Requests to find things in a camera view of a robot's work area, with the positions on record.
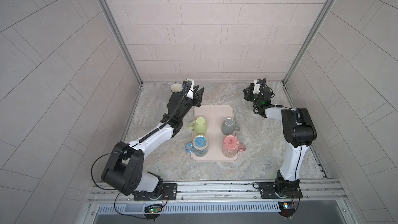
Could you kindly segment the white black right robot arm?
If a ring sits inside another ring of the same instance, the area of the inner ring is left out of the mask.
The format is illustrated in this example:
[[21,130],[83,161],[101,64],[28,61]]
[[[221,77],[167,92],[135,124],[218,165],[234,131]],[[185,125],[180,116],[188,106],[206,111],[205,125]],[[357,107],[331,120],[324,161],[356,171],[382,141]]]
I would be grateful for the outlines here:
[[263,118],[280,120],[287,150],[273,185],[279,198],[301,198],[300,169],[306,152],[317,138],[317,132],[306,108],[288,108],[272,104],[275,96],[266,79],[257,79],[243,90],[244,99],[251,102],[253,112]]

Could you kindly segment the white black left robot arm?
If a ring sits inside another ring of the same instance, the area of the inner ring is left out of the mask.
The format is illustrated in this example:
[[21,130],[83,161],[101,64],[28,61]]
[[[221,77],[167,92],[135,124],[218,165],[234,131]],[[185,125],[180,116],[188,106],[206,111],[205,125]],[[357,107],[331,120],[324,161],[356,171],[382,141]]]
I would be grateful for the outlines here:
[[183,127],[183,118],[192,107],[200,107],[204,88],[185,81],[181,93],[173,93],[167,104],[168,112],[160,123],[141,138],[117,143],[101,175],[101,180],[115,190],[129,195],[158,199],[163,193],[163,179],[143,172],[147,155],[173,138]]

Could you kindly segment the black mug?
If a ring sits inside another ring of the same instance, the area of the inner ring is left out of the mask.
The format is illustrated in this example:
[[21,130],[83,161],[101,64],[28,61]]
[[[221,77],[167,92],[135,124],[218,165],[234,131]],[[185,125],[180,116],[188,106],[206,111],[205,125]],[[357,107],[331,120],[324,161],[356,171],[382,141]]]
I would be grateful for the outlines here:
[[183,85],[179,84],[179,83],[174,83],[171,86],[171,92],[172,92],[172,94],[175,94],[175,95],[181,95],[183,92]]

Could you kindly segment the grey mug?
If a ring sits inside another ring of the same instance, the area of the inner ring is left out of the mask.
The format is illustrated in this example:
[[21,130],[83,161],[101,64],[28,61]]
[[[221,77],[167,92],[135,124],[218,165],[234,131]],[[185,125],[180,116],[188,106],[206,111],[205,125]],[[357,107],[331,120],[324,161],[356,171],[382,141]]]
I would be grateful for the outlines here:
[[234,119],[226,118],[221,126],[223,135],[233,135],[236,131],[240,131],[240,127],[235,123]]

